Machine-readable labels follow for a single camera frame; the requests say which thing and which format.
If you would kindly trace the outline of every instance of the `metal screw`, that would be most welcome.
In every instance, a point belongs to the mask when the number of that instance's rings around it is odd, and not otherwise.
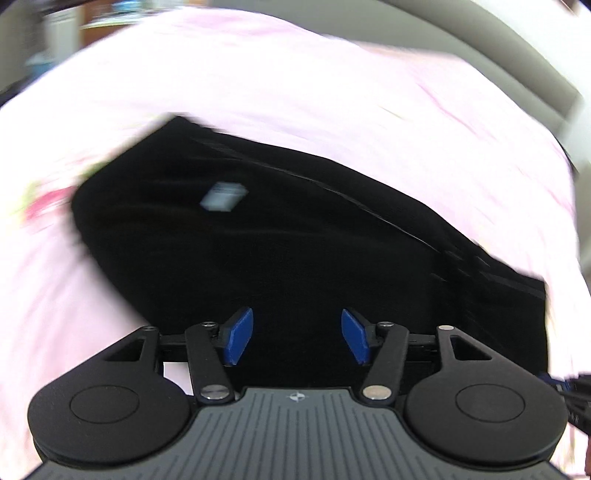
[[[208,400],[223,400],[230,394],[225,385],[206,385],[201,389],[201,396]]]
[[[392,396],[392,390],[384,385],[370,385],[363,389],[363,396],[370,400],[386,400]]]

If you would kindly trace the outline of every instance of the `logo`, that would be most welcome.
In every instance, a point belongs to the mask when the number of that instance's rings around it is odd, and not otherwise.
[[[301,392],[295,392],[295,393],[292,393],[292,394],[291,394],[289,397],[287,397],[287,398],[289,398],[290,400],[293,400],[293,401],[294,401],[294,402],[296,402],[296,403],[299,403],[299,402],[301,402],[302,400],[305,400],[305,399],[306,399],[306,396],[305,396],[303,393],[301,393]]]

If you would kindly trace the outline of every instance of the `pink bedsheet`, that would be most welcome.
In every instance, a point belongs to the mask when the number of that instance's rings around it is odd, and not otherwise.
[[[0,110],[3,480],[39,463],[35,392],[142,323],[78,243],[64,202],[166,112],[331,158],[429,205],[546,280],[550,373],[591,371],[569,166],[549,132],[458,59],[183,8],[83,50]],[[176,380],[186,385],[183,371]],[[568,428],[553,462],[582,472],[585,448]]]

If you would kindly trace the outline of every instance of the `white label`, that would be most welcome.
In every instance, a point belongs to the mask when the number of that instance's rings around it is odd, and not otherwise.
[[[248,190],[239,183],[217,182],[201,200],[201,206],[210,212],[231,212]]]

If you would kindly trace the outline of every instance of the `black fabric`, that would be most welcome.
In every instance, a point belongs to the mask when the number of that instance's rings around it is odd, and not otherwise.
[[[231,212],[200,205],[219,181],[248,191]],[[253,338],[230,369],[237,388],[358,385],[344,307],[413,333],[455,325],[547,369],[542,281],[325,158],[175,118],[84,182],[72,211],[108,280],[163,333],[253,308]]]

